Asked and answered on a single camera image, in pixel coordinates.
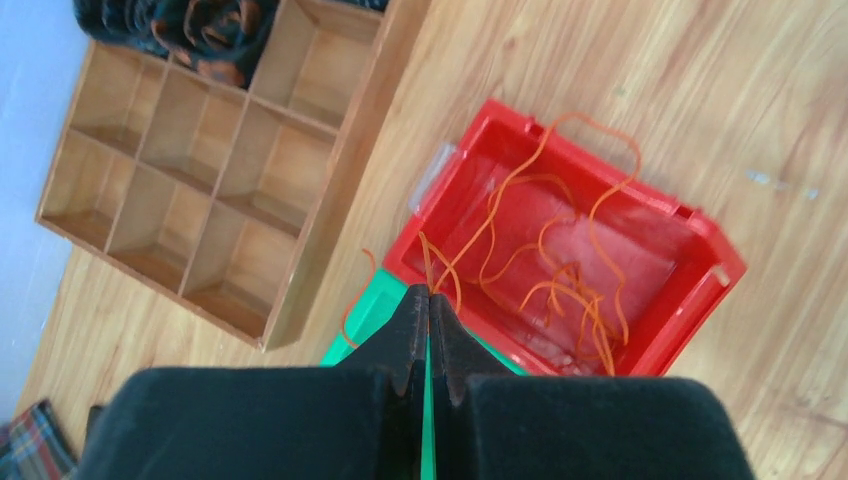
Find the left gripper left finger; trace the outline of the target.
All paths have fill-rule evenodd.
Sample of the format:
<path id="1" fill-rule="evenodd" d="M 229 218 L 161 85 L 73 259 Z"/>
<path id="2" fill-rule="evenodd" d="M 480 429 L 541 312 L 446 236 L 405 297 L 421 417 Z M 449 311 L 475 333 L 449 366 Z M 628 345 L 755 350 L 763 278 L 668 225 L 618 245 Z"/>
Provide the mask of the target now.
<path id="1" fill-rule="evenodd" d="M 85 441 L 83 479 L 416 479 L 429 297 L 333 367 L 156 367 Z"/>

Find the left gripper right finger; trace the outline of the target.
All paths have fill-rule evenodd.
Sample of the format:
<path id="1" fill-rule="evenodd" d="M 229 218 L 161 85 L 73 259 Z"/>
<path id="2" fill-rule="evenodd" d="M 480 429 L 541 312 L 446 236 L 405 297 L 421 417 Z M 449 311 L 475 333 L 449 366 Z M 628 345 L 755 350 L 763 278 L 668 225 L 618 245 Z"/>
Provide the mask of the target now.
<path id="1" fill-rule="evenodd" d="M 522 376 L 430 300 L 440 479 L 750 479 L 733 424 L 678 377 Z"/>

